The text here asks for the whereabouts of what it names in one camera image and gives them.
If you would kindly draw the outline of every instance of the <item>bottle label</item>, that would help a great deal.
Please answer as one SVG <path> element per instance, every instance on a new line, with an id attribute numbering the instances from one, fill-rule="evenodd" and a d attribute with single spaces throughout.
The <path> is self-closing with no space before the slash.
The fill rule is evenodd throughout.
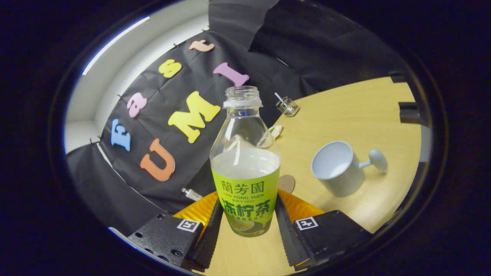
<path id="1" fill-rule="evenodd" d="M 212 169 L 223 211 L 232 230 L 244 237 L 255 237 L 269 229 L 278 194 L 279 167 L 252 179 L 231 179 Z"/>

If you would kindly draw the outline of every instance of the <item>white wall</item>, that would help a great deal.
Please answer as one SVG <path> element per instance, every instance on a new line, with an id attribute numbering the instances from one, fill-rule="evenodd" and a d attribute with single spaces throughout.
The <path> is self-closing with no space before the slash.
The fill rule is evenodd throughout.
<path id="1" fill-rule="evenodd" d="M 117 94 L 122 94 L 146 67 L 174 47 L 173 43 L 208 29 L 208 0 L 182 1 L 149 16 L 148 21 L 107 49 L 85 76 L 80 74 L 66 115 L 66 153 L 90 143 L 90 138 L 98 141 L 96 136 L 102 132 L 118 100 Z"/>

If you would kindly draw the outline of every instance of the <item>clear plastic bottle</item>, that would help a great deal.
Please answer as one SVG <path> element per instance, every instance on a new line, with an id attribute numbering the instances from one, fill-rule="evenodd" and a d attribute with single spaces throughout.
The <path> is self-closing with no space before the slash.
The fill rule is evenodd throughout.
<path id="1" fill-rule="evenodd" d="M 227 119 L 210 151 L 213 178 L 232 230 L 257 237 L 273 218 L 280 151 L 259 116 L 257 88 L 235 86 L 225 94 Z"/>

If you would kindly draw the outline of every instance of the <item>light wood surface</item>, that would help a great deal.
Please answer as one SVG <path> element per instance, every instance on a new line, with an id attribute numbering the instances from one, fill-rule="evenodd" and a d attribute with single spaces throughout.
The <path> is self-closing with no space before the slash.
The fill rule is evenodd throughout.
<path id="1" fill-rule="evenodd" d="M 295 178 L 293 195 L 328 212 L 341 210 L 370 232 L 393 215 L 408 193 L 419 163 L 421 128 L 402 124 L 398 102 L 414 102 L 406 83 L 390 77 L 330 89 L 295 101 L 294 117 L 281 116 L 277 138 L 281 148 L 280 175 Z M 349 143 L 360 161 L 376 148 L 388 162 L 387 174 L 374 166 L 364 168 L 365 182 L 354 194 L 333 196 L 313 175 L 310 164 L 325 144 Z M 292 274 L 288 266 L 276 216 L 269 231 L 256 238 L 233 233 L 222 218 L 217 247 L 206 275 L 276 276 Z"/>

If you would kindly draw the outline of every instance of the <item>white cup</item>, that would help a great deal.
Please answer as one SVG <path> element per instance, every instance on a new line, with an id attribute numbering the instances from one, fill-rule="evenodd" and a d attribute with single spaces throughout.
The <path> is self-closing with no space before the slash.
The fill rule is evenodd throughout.
<path id="1" fill-rule="evenodd" d="M 342 197 L 356 192 L 365 180 L 363 168 L 374 165 L 387 172 L 387 159 L 377 149 L 369 153 L 370 160 L 360 163 L 351 146 L 334 141 L 323 146 L 312 160 L 312 173 L 335 196 Z"/>

